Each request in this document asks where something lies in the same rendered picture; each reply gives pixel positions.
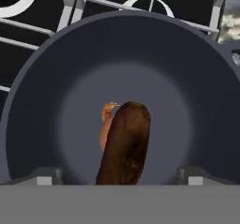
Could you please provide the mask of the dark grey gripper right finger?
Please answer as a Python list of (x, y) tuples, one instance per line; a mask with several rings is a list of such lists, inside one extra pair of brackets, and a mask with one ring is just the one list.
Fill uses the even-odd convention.
[(180, 167), (177, 184), (185, 186), (234, 185), (233, 181), (216, 177), (199, 167)]

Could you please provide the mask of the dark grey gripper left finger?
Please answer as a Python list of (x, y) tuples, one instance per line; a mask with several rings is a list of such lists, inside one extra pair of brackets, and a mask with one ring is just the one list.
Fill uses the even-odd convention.
[(62, 176), (63, 172), (59, 167), (41, 167), (25, 177), (0, 183), (0, 186), (59, 186), (63, 184)]

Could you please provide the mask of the brown sweet potato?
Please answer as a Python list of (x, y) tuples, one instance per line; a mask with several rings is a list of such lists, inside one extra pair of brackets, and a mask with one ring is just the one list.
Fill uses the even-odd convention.
[(112, 114), (96, 184), (137, 185), (147, 154), (150, 112), (143, 104), (128, 101), (115, 107)]

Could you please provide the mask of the orange onion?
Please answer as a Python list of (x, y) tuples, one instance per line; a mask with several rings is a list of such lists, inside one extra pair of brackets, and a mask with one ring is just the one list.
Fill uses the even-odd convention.
[(111, 126), (112, 120), (114, 118), (114, 115), (112, 114), (112, 110), (115, 107), (119, 107), (119, 104), (111, 101), (109, 103), (106, 103), (102, 107), (102, 110), (101, 110), (102, 125), (99, 129), (99, 136), (98, 136), (98, 141), (99, 141), (99, 146), (100, 146), (101, 151), (104, 151), (104, 149), (105, 149), (108, 132), (110, 130), (110, 126)]

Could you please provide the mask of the dark grey pot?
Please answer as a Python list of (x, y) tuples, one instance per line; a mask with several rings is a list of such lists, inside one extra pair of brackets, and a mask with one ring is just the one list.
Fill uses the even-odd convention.
[(96, 185), (102, 107), (143, 104), (150, 136), (137, 185), (174, 185), (199, 167), (240, 185), (240, 67), (233, 46), (157, 13), (112, 11), (45, 41), (10, 87), (0, 117), (0, 183), (59, 167)]

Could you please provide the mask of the black hob with grey grates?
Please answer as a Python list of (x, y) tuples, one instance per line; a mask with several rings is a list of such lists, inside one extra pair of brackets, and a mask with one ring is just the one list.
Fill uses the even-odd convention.
[[(123, 4), (127, 0), (109, 1)], [(173, 15), (179, 19), (202, 25), (210, 23), (214, 0), (139, 0), (133, 6), (164, 13), (160, 1), (164, 1)], [(63, 9), (63, 0), (0, 0), (0, 18), (53, 32), (57, 30)], [(19, 70), (32, 53), (30, 49), (0, 42), (0, 115), (8, 96), (1, 88), (12, 85)]]

